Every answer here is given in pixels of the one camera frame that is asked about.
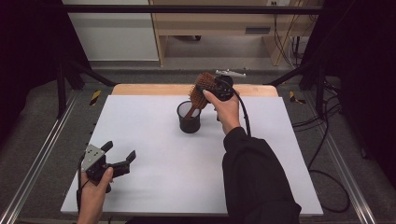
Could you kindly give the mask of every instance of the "white board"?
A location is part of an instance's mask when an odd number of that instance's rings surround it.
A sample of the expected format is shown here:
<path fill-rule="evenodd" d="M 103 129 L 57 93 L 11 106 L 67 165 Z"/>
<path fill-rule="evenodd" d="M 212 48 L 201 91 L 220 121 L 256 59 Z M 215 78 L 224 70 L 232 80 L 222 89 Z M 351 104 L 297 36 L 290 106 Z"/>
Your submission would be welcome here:
<path fill-rule="evenodd" d="M 113 141 L 107 162 L 136 151 L 131 173 L 114 179 L 104 212 L 144 216 L 226 215 L 221 162 L 224 133 L 213 105 L 197 133 L 179 129 L 177 106 L 187 96 L 108 96 L 90 144 Z M 323 215 L 280 97 L 243 97 L 252 136 L 263 138 L 281 162 L 302 216 Z M 241 124 L 245 127 L 242 109 Z M 77 213 L 77 176 L 61 211 Z"/>

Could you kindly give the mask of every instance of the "hand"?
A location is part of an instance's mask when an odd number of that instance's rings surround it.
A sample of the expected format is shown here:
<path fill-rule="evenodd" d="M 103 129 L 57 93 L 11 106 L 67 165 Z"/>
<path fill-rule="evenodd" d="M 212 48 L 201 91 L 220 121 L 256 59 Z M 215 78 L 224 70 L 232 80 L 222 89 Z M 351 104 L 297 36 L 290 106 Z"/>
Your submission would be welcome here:
<path fill-rule="evenodd" d="M 81 173 L 81 184 L 86 184 L 82 189 L 78 224 L 96 224 L 99 222 L 102 215 L 103 203 L 105 202 L 106 188 L 112 181 L 112 178 L 112 167 L 106 169 L 97 186 L 88 180 L 85 172 Z"/>
<path fill-rule="evenodd" d="M 210 91 L 204 91 L 204 96 L 218 112 L 219 120 L 225 134 L 236 127 L 241 127 L 239 123 L 239 101 L 235 94 L 230 100 L 225 102 L 219 100 Z"/>

